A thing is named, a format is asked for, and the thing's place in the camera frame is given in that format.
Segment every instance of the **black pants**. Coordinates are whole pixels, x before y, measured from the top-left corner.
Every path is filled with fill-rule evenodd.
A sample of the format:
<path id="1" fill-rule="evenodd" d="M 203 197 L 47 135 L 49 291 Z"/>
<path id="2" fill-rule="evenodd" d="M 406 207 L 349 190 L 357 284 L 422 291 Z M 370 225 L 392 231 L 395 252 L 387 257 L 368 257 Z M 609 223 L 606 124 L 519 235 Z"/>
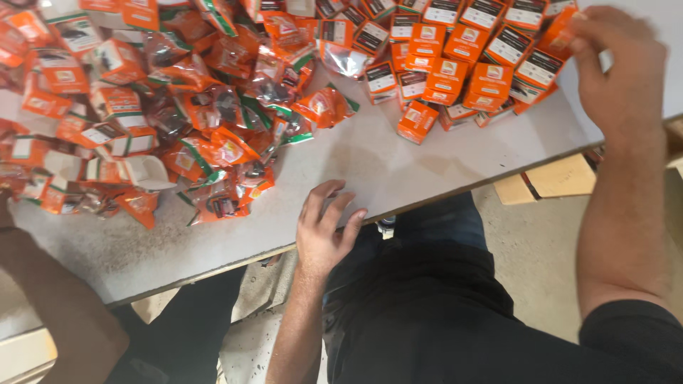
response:
<path id="1" fill-rule="evenodd" d="M 246 269 L 183 286 L 149 325 L 130 304 L 113 309 L 130 346 L 107 383 L 215 384 L 219 351 Z"/>

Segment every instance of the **black sleeve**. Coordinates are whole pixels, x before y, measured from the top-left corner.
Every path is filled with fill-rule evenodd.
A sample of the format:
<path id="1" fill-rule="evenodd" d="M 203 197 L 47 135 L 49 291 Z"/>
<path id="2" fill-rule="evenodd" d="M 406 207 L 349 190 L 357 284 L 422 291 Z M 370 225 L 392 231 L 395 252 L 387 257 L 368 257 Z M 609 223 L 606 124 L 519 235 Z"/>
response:
<path id="1" fill-rule="evenodd" d="M 649 301 L 612 301 L 597 307 L 581 326 L 579 344 L 683 382 L 683 327 L 673 314 Z"/>

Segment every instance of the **left hand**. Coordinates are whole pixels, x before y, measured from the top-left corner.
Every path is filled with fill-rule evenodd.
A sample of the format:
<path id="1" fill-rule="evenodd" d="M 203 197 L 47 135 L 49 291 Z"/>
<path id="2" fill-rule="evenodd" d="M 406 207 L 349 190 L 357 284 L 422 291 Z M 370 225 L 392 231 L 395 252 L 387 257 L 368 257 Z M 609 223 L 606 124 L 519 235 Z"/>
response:
<path id="1" fill-rule="evenodd" d="M 299 267 L 310 277 L 325 279 L 332 268 L 346 256 L 356 242 L 367 209 L 358 209 L 349 218 L 343 233 L 337 232 L 337 222 L 344 209 L 356 196 L 345 192 L 344 180 L 329 180 L 311 190 L 303 204 L 296 227 L 296 246 Z M 326 211 L 322 206 L 326 198 L 336 197 Z"/>

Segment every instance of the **person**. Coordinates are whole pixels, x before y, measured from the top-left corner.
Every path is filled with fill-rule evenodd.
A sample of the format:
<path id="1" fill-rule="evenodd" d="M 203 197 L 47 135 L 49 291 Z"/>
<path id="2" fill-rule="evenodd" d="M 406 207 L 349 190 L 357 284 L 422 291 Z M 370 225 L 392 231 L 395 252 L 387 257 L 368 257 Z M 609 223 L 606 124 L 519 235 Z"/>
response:
<path id="1" fill-rule="evenodd" d="M 215 384 L 246 267 L 183 286 L 150 324 L 128 304 L 109 311 L 76 275 L 14 226 L 0 194 L 0 269 L 19 285 L 57 347 L 41 384 Z"/>
<path id="2" fill-rule="evenodd" d="M 683 327 L 667 309 L 667 50 L 625 12 L 583 13 L 571 49 L 607 154 L 576 253 L 579 344 L 515 319 L 469 193 L 398 215 L 382 241 L 361 229 L 365 209 L 335 231 L 354 194 L 330 180 L 311 190 L 298 219 L 299 261 L 268 384 L 315 383 L 321 339 L 330 384 L 683 383 Z M 613 54 L 607 73 L 602 49 Z"/>

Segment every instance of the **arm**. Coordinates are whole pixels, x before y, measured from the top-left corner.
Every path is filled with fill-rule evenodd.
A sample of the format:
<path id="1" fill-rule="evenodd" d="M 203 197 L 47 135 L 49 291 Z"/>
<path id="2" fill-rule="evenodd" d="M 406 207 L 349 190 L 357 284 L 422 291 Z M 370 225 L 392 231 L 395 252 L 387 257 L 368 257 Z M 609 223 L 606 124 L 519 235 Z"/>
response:
<path id="1" fill-rule="evenodd" d="M 607 153 L 579 235 L 581 315 L 623 299 L 666 307 L 671 269 L 664 244 L 661 113 L 667 51 L 642 20 L 612 7 L 584 14 L 587 20 L 572 21 L 579 94 L 604 133 Z M 598 61 L 602 47 L 614 56 L 606 74 Z"/>
<path id="2" fill-rule="evenodd" d="M 296 231 L 299 263 L 294 272 L 287 310 L 270 358 L 267 384 L 315 383 L 322 348 L 322 295 L 332 268 L 356 241 L 366 209 L 351 215 L 343 233 L 337 222 L 354 194 L 342 193 L 323 213 L 324 200 L 335 197 L 343 180 L 330 180 L 311 190 L 303 204 Z"/>
<path id="3" fill-rule="evenodd" d="M 41 383 L 103 383 L 128 348 L 128 335 L 83 280 L 30 234 L 12 229 L 9 196 L 0 196 L 0 268 L 19 285 L 57 347 L 57 361 Z"/>

